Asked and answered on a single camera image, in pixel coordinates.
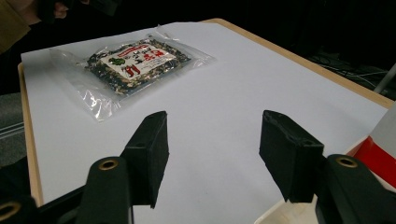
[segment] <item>white sheet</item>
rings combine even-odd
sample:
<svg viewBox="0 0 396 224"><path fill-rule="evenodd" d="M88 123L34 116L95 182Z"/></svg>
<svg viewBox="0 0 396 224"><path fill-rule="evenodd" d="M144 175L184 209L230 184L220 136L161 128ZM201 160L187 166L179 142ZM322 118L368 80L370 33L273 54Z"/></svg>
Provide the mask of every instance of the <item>white sheet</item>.
<svg viewBox="0 0 396 224"><path fill-rule="evenodd" d="M325 145L325 155L345 152L387 110L221 25L164 28L218 61L102 123L84 111L47 49L22 54L45 203L84 185L91 164L119 156L143 118L165 110L169 162L155 209L134 206L135 223L254 223L282 199L259 156L263 110L294 119ZM87 57L152 29L59 49Z"/></svg>

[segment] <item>wooden table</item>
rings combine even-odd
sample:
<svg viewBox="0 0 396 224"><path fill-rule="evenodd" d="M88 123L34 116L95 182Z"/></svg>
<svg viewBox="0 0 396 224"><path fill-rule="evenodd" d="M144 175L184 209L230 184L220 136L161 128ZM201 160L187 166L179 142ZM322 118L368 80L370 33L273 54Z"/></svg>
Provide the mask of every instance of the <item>wooden table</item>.
<svg viewBox="0 0 396 224"><path fill-rule="evenodd" d="M381 105L385 108L390 108L391 105L393 104L393 101L390 99L375 93L373 91L367 90L363 88L362 86L347 80L343 77L340 77L336 75L335 73L320 67L317 64L311 63L308 60L292 53L289 52L285 49L282 49L281 47L272 44L271 42L266 41L265 39L260 38L259 36L256 36L232 23L229 23L225 20L222 19L211 19L207 20L204 22L214 22L218 23L262 46L265 48L268 48L300 65L302 65L305 68L308 68L309 70L322 75L326 77L327 79L337 83L338 85L341 85L353 92L356 92L358 95L378 104ZM23 71L23 65L19 65L19 71L20 71L20 80L21 80L21 95L22 95L22 106L23 106L23 117L24 117L24 122L25 122L25 136L26 136L26 147L27 147L27 157L28 157L28 162L29 162L29 175L30 175L30 180L31 180L31 191L33 197L35 197L36 202L38 205L42 205L45 203L43 199L43 191L42 191L42 186L41 186L41 181L40 181L40 172L38 170L38 164L37 164L37 155L36 155L36 148L35 148L35 134L33 132L33 125L32 125L32 118L31 118L31 113L30 113L30 106L29 106L29 95L28 95L28 90L26 89L25 85L25 77L24 77L24 71Z"/></svg>

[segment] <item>transparent plastic package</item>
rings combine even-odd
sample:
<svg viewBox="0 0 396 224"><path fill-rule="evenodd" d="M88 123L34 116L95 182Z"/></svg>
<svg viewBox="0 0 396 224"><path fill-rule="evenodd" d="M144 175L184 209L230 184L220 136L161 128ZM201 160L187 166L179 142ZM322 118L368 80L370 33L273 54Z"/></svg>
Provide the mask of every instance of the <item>transparent plastic package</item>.
<svg viewBox="0 0 396 224"><path fill-rule="evenodd" d="M49 53L97 121L114 116L139 92L154 88L154 83L158 87L165 77L216 61L173 38L161 25L143 39L104 46L87 58L60 49Z"/></svg>

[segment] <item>dark floor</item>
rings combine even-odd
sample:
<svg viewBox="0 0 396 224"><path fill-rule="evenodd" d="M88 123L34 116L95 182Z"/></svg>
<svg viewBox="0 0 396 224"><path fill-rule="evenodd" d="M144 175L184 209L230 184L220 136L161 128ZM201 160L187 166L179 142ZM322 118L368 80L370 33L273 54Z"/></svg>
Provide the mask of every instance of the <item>dark floor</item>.
<svg viewBox="0 0 396 224"><path fill-rule="evenodd" d="M389 71L366 64L352 65L340 60L338 53L327 53L322 49L306 59L372 91ZM381 94L393 101L396 100L396 78L386 86Z"/></svg>

